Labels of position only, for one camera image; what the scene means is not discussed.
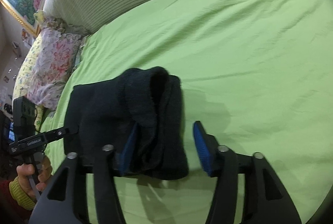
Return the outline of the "black knitted pants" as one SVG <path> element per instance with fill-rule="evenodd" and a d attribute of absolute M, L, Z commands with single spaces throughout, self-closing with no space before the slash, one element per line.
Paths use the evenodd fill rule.
<path fill-rule="evenodd" d="M 97 150 L 111 144 L 121 175 L 178 180 L 189 173 L 182 114 L 181 81 L 159 66 L 76 85 L 64 119 L 71 131 L 64 151 L 77 152 L 92 164 Z"/>

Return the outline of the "left red sleeve yellow cuff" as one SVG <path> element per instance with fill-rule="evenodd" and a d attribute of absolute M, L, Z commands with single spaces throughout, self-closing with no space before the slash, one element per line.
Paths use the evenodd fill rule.
<path fill-rule="evenodd" d="M 34 206 L 18 178 L 1 181 L 1 223 L 28 223 Z"/>

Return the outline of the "floral quilt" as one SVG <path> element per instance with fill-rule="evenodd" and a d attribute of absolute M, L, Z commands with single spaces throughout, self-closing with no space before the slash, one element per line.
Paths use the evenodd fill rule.
<path fill-rule="evenodd" d="M 47 16 L 41 23 L 41 44 L 32 69 L 27 98 L 52 111 L 58 106 L 62 91 L 75 67 L 79 48 L 89 31 L 67 24 L 61 18 Z"/>

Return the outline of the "light green bed sheet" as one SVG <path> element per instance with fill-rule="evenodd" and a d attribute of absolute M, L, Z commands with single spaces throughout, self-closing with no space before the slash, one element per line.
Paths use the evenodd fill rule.
<path fill-rule="evenodd" d="M 201 169 L 192 125 L 237 153 L 261 152 L 307 222 L 332 186 L 332 0 L 151 0 L 101 27 L 83 48 L 42 130 L 63 125 L 75 85 L 129 68 L 181 79 L 181 180 L 117 178 L 128 223 L 204 223 L 216 181 Z"/>

